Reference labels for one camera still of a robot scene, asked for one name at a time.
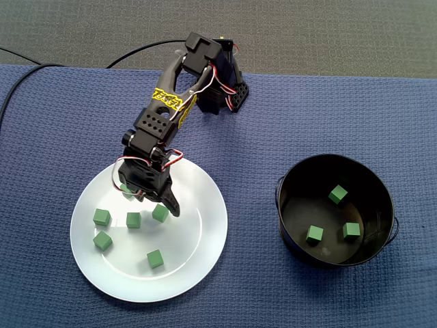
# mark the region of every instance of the pot handle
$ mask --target pot handle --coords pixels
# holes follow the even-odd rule
[[[274,190],[274,200],[276,202],[276,208],[278,212],[279,212],[279,191],[281,190],[283,180],[284,180],[284,176],[278,179],[278,182],[276,182],[276,188]]]
[[[397,233],[399,232],[399,220],[397,219],[397,217],[395,217],[395,220],[396,220],[396,231],[395,231],[395,234],[393,235],[393,237],[391,237],[391,238],[390,238],[390,239],[385,243],[384,247],[386,247],[389,243],[391,243],[391,242],[393,241],[393,239],[396,238]]]

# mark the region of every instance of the white plate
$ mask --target white plate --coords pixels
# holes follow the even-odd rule
[[[127,200],[115,190],[112,167],[87,185],[74,208],[70,240],[77,265],[95,287],[125,301],[162,301],[186,292],[210,272],[225,245],[227,212],[219,188],[196,164],[173,164],[171,189],[180,216],[169,214],[161,223],[152,218],[156,203]],[[94,224],[96,208],[109,210],[107,227]],[[126,227],[127,212],[141,213],[139,229]],[[93,242],[101,230],[113,240],[104,252]],[[164,264],[152,269],[147,253],[155,249]]]

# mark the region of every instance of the robotic arm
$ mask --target robotic arm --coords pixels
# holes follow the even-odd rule
[[[160,75],[150,104],[135,120],[136,130],[123,136],[126,159],[118,170],[119,179],[142,202],[146,197],[162,202],[178,217],[180,207],[171,191],[169,158],[175,150],[166,150],[197,102],[203,112],[219,113],[228,106],[237,113],[249,88],[238,70],[232,40],[210,40],[191,33],[185,42],[188,50],[177,50]],[[182,94],[175,93],[180,72],[195,75],[197,82]]]

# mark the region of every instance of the white wire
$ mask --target white wire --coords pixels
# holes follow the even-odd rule
[[[194,96],[194,95],[196,95],[196,94],[200,94],[200,93],[202,93],[202,92],[204,92],[206,89],[208,89],[211,85],[212,85],[212,82],[214,82],[214,79],[216,78],[216,68],[213,66],[212,67],[212,79],[211,79],[211,81],[202,89],[202,90],[199,90],[199,91],[196,91],[196,92],[194,92],[194,93],[192,93],[179,107],[178,107],[178,109],[181,109],[181,108],[183,108],[184,106],[185,106],[185,104],[188,102],[188,101],[190,101],[190,99]],[[173,114],[173,116],[171,116],[171,121],[173,121],[173,119],[176,117],[176,115],[179,113],[179,110],[178,111],[176,111],[174,114]]]
[[[117,163],[121,160],[125,160],[125,159],[138,159],[140,161],[143,161],[147,164],[147,166],[150,166],[150,162],[147,159],[142,159],[141,157],[135,157],[135,156],[121,156],[118,159],[115,160],[114,166],[112,168],[112,172],[111,172],[111,179],[112,179],[112,185],[114,186],[114,188],[116,188],[118,191],[121,191],[123,194],[125,195],[131,195],[131,196],[138,196],[141,194],[141,190],[138,193],[127,193],[123,190],[121,190],[119,187],[117,187],[117,185],[115,184],[114,181],[114,172],[115,172],[115,167],[117,166]]]
[[[231,111],[234,111],[234,106],[232,106],[232,102],[231,102],[231,96],[229,95],[228,97],[226,97],[226,105],[229,107],[229,109]]]
[[[234,89],[232,89],[232,88],[228,87],[227,85],[221,83],[218,77],[216,77],[216,80],[217,80],[218,83],[220,83],[220,85],[221,85],[220,88],[221,88],[224,92],[226,92],[227,94],[236,94],[236,93],[237,93],[237,91],[235,91]]]

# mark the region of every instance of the black cable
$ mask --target black cable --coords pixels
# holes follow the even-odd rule
[[[60,67],[63,67],[64,65],[59,65],[59,64],[42,64],[42,65],[36,66],[36,67],[32,68],[31,70],[27,71],[21,78],[18,79],[17,82],[15,82],[15,84],[9,90],[8,95],[5,98],[5,101],[3,101],[3,105],[1,106],[1,110],[0,110],[0,128],[1,128],[1,121],[3,119],[3,116],[5,115],[6,107],[8,106],[9,100],[11,100],[12,94],[15,92],[16,88],[18,88],[18,86],[21,84],[21,82],[23,82],[29,75],[32,75],[34,72],[39,71],[41,68],[51,67],[51,66],[60,66]]]
[[[185,42],[185,41],[186,40],[166,40],[166,41],[158,41],[155,43],[147,44],[145,46],[142,46],[141,48],[132,50],[131,52],[125,54],[124,56],[120,57],[119,59],[113,61],[112,64],[109,65],[107,68],[112,68],[114,65],[120,63],[123,59],[126,59],[127,57],[132,56],[133,54],[138,53],[144,49],[152,48],[153,46],[159,46],[160,44],[174,43],[174,42]]]
[[[32,63],[35,63],[35,64],[37,64],[37,65],[41,65],[40,62],[38,62],[38,61],[36,61],[36,60],[34,60],[34,59],[32,59],[32,58],[26,57],[26,56],[24,56],[24,55],[21,55],[20,53],[16,53],[15,51],[9,50],[9,49],[7,49],[7,48],[3,48],[2,46],[0,46],[0,50],[6,51],[7,53],[11,53],[11,54],[13,54],[13,55],[15,55],[15,56],[19,56],[19,57],[21,57],[21,58],[24,58],[24,59],[26,59],[26,60],[28,60],[28,61],[30,61],[30,62],[32,62]]]

